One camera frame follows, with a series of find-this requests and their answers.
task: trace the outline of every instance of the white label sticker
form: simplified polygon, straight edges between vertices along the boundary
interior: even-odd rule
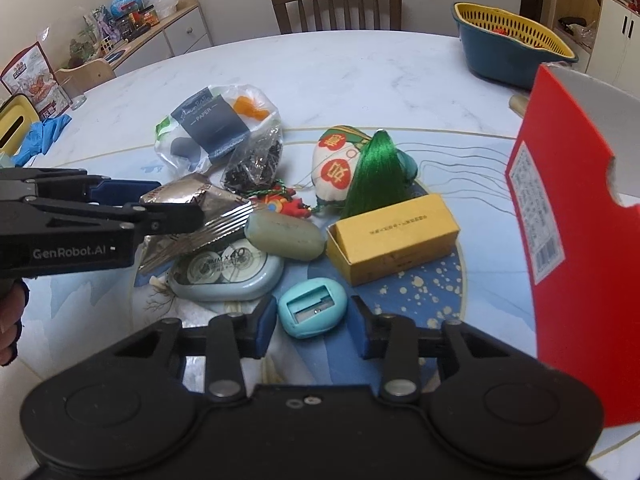
[[[533,281],[537,285],[564,261],[564,251],[545,186],[524,142],[518,149],[509,179],[516,194],[516,207],[520,211],[527,239]]]

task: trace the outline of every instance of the blue globe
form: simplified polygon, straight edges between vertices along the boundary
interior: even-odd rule
[[[114,18],[118,19],[129,14],[134,10],[140,10],[143,8],[142,0],[113,0],[111,3],[111,13]]]

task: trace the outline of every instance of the screw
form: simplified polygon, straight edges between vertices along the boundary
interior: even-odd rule
[[[309,406],[317,406],[321,402],[322,402],[322,399],[320,397],[316,397],[313,395],[309,395],[308,397],[305,397],[305,404],[308,404]]]
[[[304,408],[305,403],[302,402],[300,399],[289,399],[287,400],[287,402],[285,402],[286,406],[288,408],[291,408],[292,410],[299,410],[300,408]]]
[[[233,397],[240,392],[240,384],[229,379],[221,379],[209,385],[209,393],[216,397]]]
[[[393,379],[385,384],[385,390],[394,397],[411,395],[418,387],[408,379]]]

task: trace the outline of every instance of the red box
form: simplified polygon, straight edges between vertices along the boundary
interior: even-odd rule
[[[541,66],[506,176],[538,358],[594,390],[606,426],[639,421],[640,101]]]

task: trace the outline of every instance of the silver foil wrapper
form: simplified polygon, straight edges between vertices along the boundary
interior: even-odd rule
[[[196,203],[205,223],[196,232],[181,235],[146,236],[139,272],[149,274],[178,256],[189,254],[244,229],[254,204],[214,186],[200,173],[191,173],[140,197],[141,203]]]

